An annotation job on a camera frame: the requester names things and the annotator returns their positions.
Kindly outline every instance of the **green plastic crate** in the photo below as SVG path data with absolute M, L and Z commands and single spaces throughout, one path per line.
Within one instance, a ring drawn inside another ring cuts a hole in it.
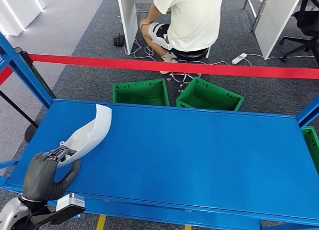
M 306 126 L 302 132 L 317 172 L 319 174 L 319 139 L 316 130 L 312 126 Z
M 166 85 L 163 78 L 114 84 L 113 87 L 113 102 L 169 106 Z
M 176 106 L 237 111 L 243 101 L 243 96 L 195 77 L 176 99 Z

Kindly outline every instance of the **desk leg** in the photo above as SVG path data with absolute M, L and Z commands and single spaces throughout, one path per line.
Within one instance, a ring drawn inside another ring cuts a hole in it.
M 129 54 L 131 54 L 138 29 L 135 0 L 119 0 L 119 6 L 125 37 L 126 49 Z
M 245 3 L 243 4 L 243 9 L 246 8 L 246 6 L 247 6 L 248 0 L 245 0 Z
M 267 3 L 267 0 L 262 0 L 262 3 L 260 5 L 259 10 L 258 11 L 257 17 L 255 18 L 255 21 L 253 22 L 253 25 L 251 29 L 252 32 L 256 30 L 256 26 L 258 24 L 258 22 L 262 17 L 262 11 L 265 8 L 265 5 Z

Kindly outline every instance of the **power strip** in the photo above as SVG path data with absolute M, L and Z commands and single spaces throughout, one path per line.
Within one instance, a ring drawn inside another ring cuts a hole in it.
M 233 65 L 237 65 L 237 64 L 238 64 L 239 62 L 240 62 L 240 61 L 242 61 L 242 60 L 243 60 L 243 59 L 245 59 L 245 58 L 246 58 L 246 57 L 247 57 L 247 54 L 246 54 L 246 53 L 242 53 L 242 54 L 240 54 L 240 56 L 238 56 L 238 57 L 237 57 L 237 58 L 234 59 L 233 61 L 231 61 L 231 64 L 233 64 Z

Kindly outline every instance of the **white curved object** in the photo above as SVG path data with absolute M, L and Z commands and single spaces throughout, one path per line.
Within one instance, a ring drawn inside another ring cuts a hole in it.
M 110 108 L 96 105 L 95 119 L 76 130 L 68 140 L 60 143 L 60 146 L 66 146 L 77 152 L 73 156 L 66 155 L 66 160 L 59 162 L 57 167 L 76 161 L 97 147 L 109 132 L 111 121 Z

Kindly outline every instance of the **office chair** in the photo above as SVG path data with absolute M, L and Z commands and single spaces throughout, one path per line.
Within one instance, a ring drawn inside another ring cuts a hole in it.
M 295 50 L 286 53 L 281 61 L 287 61 L 287 57 L 293 53 L 301 51 L 305 49 L 305 52 L 312 50 L 317 63 L 319 65 L 319 52 L 318 43 L 317 42 L 319 38 L 319 11 L 305 11 L 307 3 L 309 0 L 302 0 L 300 11 L 294 13 L 293 16 L 297 19 L 297 27 L 299 27 L 304 35 L 311 37 L 310 40 L 293 38 L 293 37 L 283 37 L 279 44 L 283 45 L 285 40 L 290 40 L 293 42 L 298 42 L 303 44 L 301 47 Z M 317 0 L 311 0 L 315 6 L 319 7 L 319 2 Z

